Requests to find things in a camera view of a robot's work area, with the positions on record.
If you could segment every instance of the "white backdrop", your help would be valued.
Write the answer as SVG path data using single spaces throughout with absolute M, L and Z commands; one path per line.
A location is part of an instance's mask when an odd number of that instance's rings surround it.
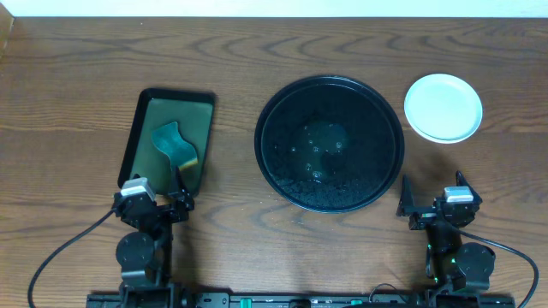
M 548 17 L 548 0 L 0 0 L 15 16 Z

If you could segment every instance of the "round white plate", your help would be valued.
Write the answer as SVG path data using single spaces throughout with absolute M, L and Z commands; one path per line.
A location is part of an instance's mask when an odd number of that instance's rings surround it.
M 409 88 L 404 109 L 419 135 L 444 144 L 470 137 L 483 116 L 478 93 L 464 80 L 448 74 L 417 80 Z

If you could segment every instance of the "wood grain surface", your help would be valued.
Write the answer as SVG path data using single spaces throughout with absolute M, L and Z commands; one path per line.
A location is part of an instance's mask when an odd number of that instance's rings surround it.
M 436 72 L 479 93 L 484 120 L 456 145 L 414 133 L 408 87 Z M 141 90 L 213 91 L 218 101 L 201 193 L 175 226 L 177 280 L 195 290 L 367 293 L 429 283 L 426 235 L 395 216 L 398 181 L 340 215 L 276 194 L 255 162 L 253 131 L 281 87 L 314 74 L 366 82 L 404 127 L 418 200 L 460 169 L 484 198 L 466 230 L 529 254 L 548 273 L 548 21 L 499 19 L 118 18 L 15 21 L 0 62 L 0 306 L 27 305 L 43 260 L 110 208 Z M 42 307 L 82 307 L 121 282 L 115 217 L 62 252 L 35 289 Z M 491 291 L 520 302 L 529 265 L 495 249 Z M 542 278 L 530 307 L 548 306 Z

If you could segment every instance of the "black cable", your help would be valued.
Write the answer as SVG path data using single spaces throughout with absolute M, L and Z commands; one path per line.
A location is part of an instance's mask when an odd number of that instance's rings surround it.
M 36 270 L 36 273 L 34 273 L 34 277 L 32 278 L 31 280 L 31 283 L 28 285 L 28 292 L 27 292 L 27 299 L 28 299 L 28 305 L 30 308 L 36 308 L 36 305 L 34 305 L 34 300 L 33 300 L 33 290 L 34 290 L 34 285 L 36 284 L 36 281 L 38 280 L 38 277 L 40 276 L 40 274 L 42 273 L 42 270 L 44 270 L 44 268 L 47 266 L 47 264 L 56 256 L 59 254 L 59 252 L 62 252 L 63 249 L 67 248 L 68 246 L 70 246 L 72 243 L 76 242 L 77 240 L 81 239 L 82 237 L 84 237 L 84 235 L 92 232 L 98 225 L 100 225 L 101 223 L 103 223 L 107 218 L 109 218 L 110 215 L 112 215 L 112 213 L 114 213 L 113 210 L 109 210 L 109 212 L 103 216 L 103 218 L 99 219 L 97 222 L 95 222 L 90 228 L 87 228 L 86 230 L 84 230 L 84 232 L 76 235 L 74 238 L 68 240 L 66 243 L 62 244 L 61 246 L 59 246 L 59 248 L 57 248 L 43 263 L 42 265 L 40 265 L 40 267 Z
M 441 220 L 443 222 L 446 222 L 450 227 L 451 229 L 453 229 L 453 231 L 461 234 L 461 235 L 464 235 L 472 240 L 477 240 L 477 241 L 480 241 L 480 242 L 484 242 L 488 245 L 491 245 L 491 246 L 495 246 L 496 248 L 500 248 L 502 250 L 505 250 L 507 252 L 512 252 L 514 253 L 516 256 L 518 257 L 521 257 L 523 259 L 525 259 L 527 262 L 529 262 L 529 264 L 531 264 L 531 267 L 533 268 L 533 284 L 531 285 L 531 288 L 529 289 L 529 292 L 527 293 L 527 295 L 525 296 L 525 299 L 523 299 L 523 301 L 521 302 L 521 304 L 518 306 L 518 308 L 524 308 L 525 305 L 527 305 L 527 303 L 529 302 L 529 300 L 531 299 L 531 297 L 533 297 L 533 294 L 534 294 L 534 291 L 537 289 L 537 286 L 539 285 L 539 277 L 540 277 L 540 273 L 539 273 L 539 268 L 537 267 L 537 264 L 528 256 L 526 255 L 525 253 L 523 252 L 520 252 L 512 247 L 508 247 L 506 245 L 503 245 L 503 244 L 500 244 L 500 243 L 497 243 L 496 241 L 494 240 L 488 240 L 488 239 L 484 239 L 482 237 L 479 237 L 478 235 L 474 235 L 474 234 L 470 234 L 468 232 L 464 232 L 462 230 L 460 230 L 459 228 L 453 226 L 450 222 L 448 222 L 446 219 L 445 219 L 445 215 L 444 213 L 442 212 L 440 215 L 438 215 Z
M 403 298 L 402 294 L 400 293 L 400 290 L 398 290 L 397 287 L 394 287 L 394 286 L 392 286 L 392 285 L 389 284 L 389 283 L 380 283 L 380 284 L 378 284 L 376 287 L 373 288 L 373 290 L 371 291 L 371 293 L 369 293 L 369 302 L 370 302 L 370 303 L 373 302 L 373 295 L 375 294 L 375 292 L 377 292 L 377 290 L 378 290 L 380 287 L 382 287 L 382 286 L 388 286 L 388 287 L 391 287 L 391 288 L 393 288 L 394 290 L 396 290 L 397 295 L 400 297 L 400 299 L 402 299 L 403 302 L 404 302 L 405 304 L 408 304 L 407 300 L 405 300 L 405 299 Z

